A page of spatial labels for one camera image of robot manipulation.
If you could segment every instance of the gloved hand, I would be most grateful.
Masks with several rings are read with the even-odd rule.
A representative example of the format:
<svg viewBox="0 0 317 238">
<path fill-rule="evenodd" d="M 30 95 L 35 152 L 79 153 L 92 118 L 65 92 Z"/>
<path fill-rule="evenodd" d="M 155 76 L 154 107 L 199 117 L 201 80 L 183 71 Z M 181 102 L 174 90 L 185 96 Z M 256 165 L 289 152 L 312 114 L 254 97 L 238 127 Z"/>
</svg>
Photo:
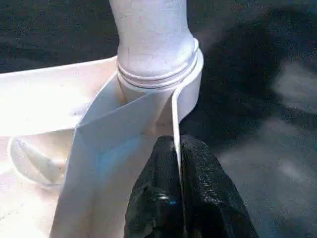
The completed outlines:
<svg viewBox="0 0 317 238">
<path fill-rule="evenodd" d="M 173 138 L 157 140 L 133 187 L 124 237 L 257 238 L 234 183 L 208 146 L 182 136 L 181 152 L 183 196 Z"/>
</svg>

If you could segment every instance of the white cylindrical pipe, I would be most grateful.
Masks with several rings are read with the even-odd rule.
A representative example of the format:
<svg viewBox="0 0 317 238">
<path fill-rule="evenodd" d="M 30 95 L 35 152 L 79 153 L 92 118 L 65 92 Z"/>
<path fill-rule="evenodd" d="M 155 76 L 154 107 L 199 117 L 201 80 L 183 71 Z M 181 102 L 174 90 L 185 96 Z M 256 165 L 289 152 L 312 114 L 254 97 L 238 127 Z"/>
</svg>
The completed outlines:
<svg viewBox="0 0 317 238">
<path fill-rule="evenodd" d="M 166 88 L 195 66 L 198 42 L 187 25 L 186 0 L 110 0 L 118 28 L 121 79 Z"/>
</svg>

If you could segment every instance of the black textured glove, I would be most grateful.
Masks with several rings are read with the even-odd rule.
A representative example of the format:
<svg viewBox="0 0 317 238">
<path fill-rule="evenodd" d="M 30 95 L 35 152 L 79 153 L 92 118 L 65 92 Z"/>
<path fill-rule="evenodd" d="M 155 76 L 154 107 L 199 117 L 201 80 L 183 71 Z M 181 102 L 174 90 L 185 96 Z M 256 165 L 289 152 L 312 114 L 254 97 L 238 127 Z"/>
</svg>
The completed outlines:
<svg viewBox="0 0 317 238">
<path fill-rule="evenodd" d="M 256 238 L 243 201 L 208 146 L 181 137 L 180 180 L 173 138 L 160 137 L 136 181 L 126 212 L 125 238 Z M 183 203 L 186 224 L 183 223 Z"/>
</svg>

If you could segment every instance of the pipe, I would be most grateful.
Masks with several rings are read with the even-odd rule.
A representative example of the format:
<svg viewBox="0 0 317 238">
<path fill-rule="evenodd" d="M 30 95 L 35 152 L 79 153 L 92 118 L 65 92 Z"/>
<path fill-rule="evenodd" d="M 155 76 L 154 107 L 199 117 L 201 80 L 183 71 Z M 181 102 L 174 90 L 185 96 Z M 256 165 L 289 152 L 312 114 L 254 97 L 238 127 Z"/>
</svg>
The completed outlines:
<svg viewBox="0 0 317 238">
<path fill-rule="evenodd" d="M 186 0 L 110 0 L 117 25 L 119 78 L 138 88 L 171 87 L 195 66 L 198 42 Z"/>
</svg>

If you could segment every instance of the dark floor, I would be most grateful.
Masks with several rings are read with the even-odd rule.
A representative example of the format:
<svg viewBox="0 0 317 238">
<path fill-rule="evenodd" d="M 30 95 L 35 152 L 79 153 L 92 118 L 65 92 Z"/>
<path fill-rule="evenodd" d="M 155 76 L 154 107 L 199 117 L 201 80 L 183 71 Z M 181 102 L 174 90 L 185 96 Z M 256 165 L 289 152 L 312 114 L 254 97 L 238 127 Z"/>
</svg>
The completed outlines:
<svg viewBox="0 0 317 238">
<path fill-rule="evenodd" d="M 317 8 L 296 2 L 188 0 L 205 67 L 181 133 L 219 156 L 264 238 L 317 236 Z M 4 0 L 0 17 L 0 72 L 116 54 L 105 0 Z"/>
</svg>

